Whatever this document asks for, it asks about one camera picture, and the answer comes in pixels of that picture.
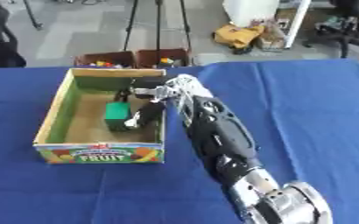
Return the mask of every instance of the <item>robotic hand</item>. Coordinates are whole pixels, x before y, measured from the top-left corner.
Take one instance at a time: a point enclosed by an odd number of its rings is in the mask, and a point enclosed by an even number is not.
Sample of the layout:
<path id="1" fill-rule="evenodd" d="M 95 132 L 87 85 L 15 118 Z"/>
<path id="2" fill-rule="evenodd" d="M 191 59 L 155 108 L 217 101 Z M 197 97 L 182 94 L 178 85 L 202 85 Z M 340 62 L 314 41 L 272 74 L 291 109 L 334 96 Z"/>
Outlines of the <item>robotic hand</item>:
<path id="1" fill-rule="evenodd" d="M 257 146 L 236 116 L 191 75 L 171 80 L 146 78 L 131 91 L 152 98 L 126 125 L 137 128 L 172 100 L 198 157 L 239 218 L 247 224 L 332 224 L 327 202 L 309 184 L 292 182 L 280 188 L 257 159 Z"/>

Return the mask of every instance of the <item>blue table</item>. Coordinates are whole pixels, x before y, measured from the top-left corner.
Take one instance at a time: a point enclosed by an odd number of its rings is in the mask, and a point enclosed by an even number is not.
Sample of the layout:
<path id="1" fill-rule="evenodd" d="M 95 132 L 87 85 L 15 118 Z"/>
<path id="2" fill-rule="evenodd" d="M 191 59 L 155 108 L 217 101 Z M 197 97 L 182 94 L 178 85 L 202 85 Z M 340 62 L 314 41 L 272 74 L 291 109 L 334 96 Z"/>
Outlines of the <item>blue table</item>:
<path id="1" fill-rule="evenodd" d="M 66 68 L 0 69 L 0 224 L 240 223 L 169 108 L 166 164 L 48 165 L 32 148 Z M 359 64 L 223 63 L 197 74 L 261 145 L 280 184 L 316 187 L 359 223 Z"/>

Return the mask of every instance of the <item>green block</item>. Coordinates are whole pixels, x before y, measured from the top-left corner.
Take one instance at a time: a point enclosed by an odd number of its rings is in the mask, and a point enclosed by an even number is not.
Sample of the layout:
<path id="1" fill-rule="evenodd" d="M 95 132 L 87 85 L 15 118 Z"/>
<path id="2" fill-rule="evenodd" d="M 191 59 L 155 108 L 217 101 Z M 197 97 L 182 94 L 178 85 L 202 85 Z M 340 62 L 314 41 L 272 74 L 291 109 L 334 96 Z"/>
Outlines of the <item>green block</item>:
<path id="1" fill-rule="evenodd" d="M 128 102 L 111 102 L 106 104 L 105 122 L 111 131 L 126 131 L 123 124 L 130 119 L 130 104 Z"/>

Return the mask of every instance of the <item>black chair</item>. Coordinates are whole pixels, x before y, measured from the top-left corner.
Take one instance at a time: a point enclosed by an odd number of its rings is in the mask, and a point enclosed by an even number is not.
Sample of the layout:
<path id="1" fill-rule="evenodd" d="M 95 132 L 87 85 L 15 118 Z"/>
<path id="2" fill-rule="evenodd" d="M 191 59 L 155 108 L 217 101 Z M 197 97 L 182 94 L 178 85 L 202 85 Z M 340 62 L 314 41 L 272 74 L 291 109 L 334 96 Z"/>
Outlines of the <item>black chair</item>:
<path id="1" fill-rule="evenodd" d="M 341 27 L 336 29 L 327 25 L 318 28 L 316 34 L 306 40 L 303 45 L 311 47 L 312 44 L 337 41 L 341 45 L 341 57 L 347 58 L 348 45 L 359 46 L 359 0 L 331 0 L 336 10 L 343 18 Z"/>

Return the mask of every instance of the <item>gray carpet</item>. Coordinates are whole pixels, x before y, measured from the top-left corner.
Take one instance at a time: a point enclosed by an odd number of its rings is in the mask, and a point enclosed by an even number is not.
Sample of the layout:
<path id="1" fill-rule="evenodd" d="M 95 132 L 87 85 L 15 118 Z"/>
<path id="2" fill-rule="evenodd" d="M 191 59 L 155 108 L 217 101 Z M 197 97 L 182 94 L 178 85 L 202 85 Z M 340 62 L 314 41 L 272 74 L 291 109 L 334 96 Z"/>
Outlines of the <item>gray carpet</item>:
<path id="1" fill-rule="evenodd" d="M 29 67 L 70 66 L 74 56 L 85 53 L 120 51 L 125 27 L 128 24 L 132 0 L 107 0 L 96 5 L 83 5 L 53 0 L 30 0 L 42 31 L 30 24 L 21 0 L 3 5 L 11 12 L 10 28 L 19 38 L 19 50 L 27 58 Z M 179 0 L 165 0 L 162 18 L 162 47 L 185 47 Z M 315 45 L 305 48 L 299 37 L 292 49 L 283 52 L 262 52 L 236 56 L 222 45 L 214 43 L 210 34 L 229 19 L 222 8 L 222 0 L 186 0 L 187 14 L 192 28 L 194 63 L 206 65 L 218 61 L 251 60 L 313 60 L 339 56 L 338 45 Z M 155 47 L 156 7 L 154 0 L 140 1 L 137 21 L 130 39 L 130 49 Z M 359 60 L 359 47 L 351 47 L 350 58 Z"/>

